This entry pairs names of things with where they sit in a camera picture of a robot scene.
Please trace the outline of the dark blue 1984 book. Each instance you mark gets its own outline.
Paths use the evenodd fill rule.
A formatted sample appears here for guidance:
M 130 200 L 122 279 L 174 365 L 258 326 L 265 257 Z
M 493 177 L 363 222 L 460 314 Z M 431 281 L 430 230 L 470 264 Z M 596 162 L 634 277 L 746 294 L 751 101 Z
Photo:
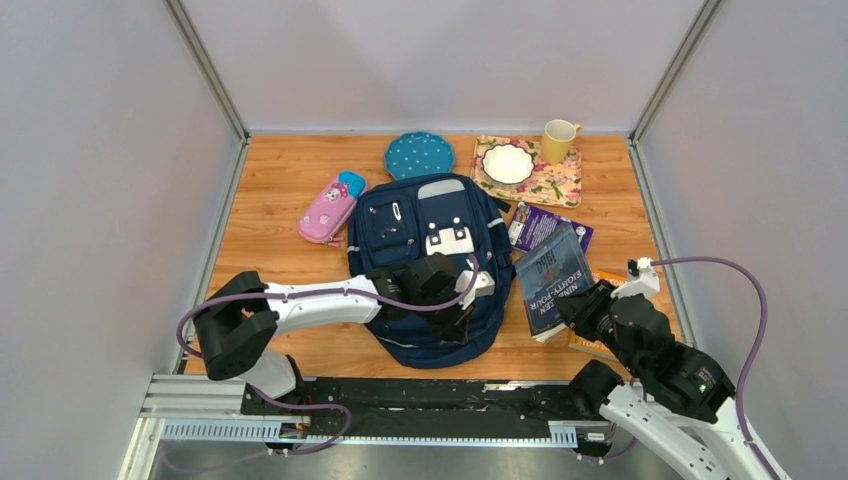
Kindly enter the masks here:
M 556 307 L 560 297 L 587 291 L 594 279 L 569 222 L 556 227 L 515 263 L 531 337 L 545 343 L 566 328 Z

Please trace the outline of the purple paperback book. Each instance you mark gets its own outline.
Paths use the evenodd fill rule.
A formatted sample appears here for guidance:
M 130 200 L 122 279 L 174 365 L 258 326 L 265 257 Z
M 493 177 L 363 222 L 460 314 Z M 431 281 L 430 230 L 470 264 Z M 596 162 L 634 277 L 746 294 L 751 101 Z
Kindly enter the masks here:
M 594 229 L 551 211 L 519 202 L 508 226 L 513 249 L 526 253 L 553 233 L 560 225 L 569 224 L 584 253 L 592 240 Z

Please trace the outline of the navy blue student backpack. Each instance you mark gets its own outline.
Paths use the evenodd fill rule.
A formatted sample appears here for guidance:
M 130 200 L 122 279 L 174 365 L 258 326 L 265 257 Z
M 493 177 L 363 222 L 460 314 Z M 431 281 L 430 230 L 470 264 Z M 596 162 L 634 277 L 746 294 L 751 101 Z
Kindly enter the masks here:
M 441 173 L 378 185 L 362 194 L 347 223 L 352 275 L 411 266 L 432 253 L 446 255 L 460 270 L 473 255 L 494 283 L 476 297 L 459 323 L 443 323 L 435 312 L 384 312 L 367 329 L 400 364 L 447 368 L 473 360 L 494 343 L 505 318 L 516 270 L 502 218 L 507 203 L 491 197 L 470 178 Z

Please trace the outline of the pink cartoon pencil case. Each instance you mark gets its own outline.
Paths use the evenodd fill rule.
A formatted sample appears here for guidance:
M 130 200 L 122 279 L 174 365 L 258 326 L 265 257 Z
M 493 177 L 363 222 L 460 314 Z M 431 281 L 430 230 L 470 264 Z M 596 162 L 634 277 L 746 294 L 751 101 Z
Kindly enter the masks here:
M 366 179 L 352 171 L 338 173 L 318 194 L 298 222 L 298 233 L 305 240 L 337 247 L 340 230 L 366 191 Z

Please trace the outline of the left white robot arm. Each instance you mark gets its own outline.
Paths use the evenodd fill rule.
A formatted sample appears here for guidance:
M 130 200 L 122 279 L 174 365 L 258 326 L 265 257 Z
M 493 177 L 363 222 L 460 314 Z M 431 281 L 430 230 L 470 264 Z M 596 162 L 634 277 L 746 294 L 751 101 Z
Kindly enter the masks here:
M 423 315 L 437 332 L 458 327 L 475 300 L 492 293 L 495 281 L 466 258 L 460 270 L 448 256 L 436 253 L 410 265 L 372 270 L 347 280 L 308 285 L 264 283 L 255 271 L 243 272 L 180 321 L 192 323 L 211 381 L 239 379 L 283 415 L 304 405 L 305 387 L 293 361 L 270 343 L 282 333 L 335 325 L 399 320 Z

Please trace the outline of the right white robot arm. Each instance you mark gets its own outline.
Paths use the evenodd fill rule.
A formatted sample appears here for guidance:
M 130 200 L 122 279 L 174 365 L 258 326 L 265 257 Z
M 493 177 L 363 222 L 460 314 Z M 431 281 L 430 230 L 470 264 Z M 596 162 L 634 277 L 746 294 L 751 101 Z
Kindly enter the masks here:
M 785 479 L 739 407 L 741 389 L 708 354 L 677 341 L 665 314 L 643 294 L 620 295 L 600 281 L 556 299 L 564 323 L 604 344 L 644 393 L 686 425 L 657 413 L 607 364 L 592 360 L 569 383 L 582 418 L 599 415 L 629 432 L 687 479 Z

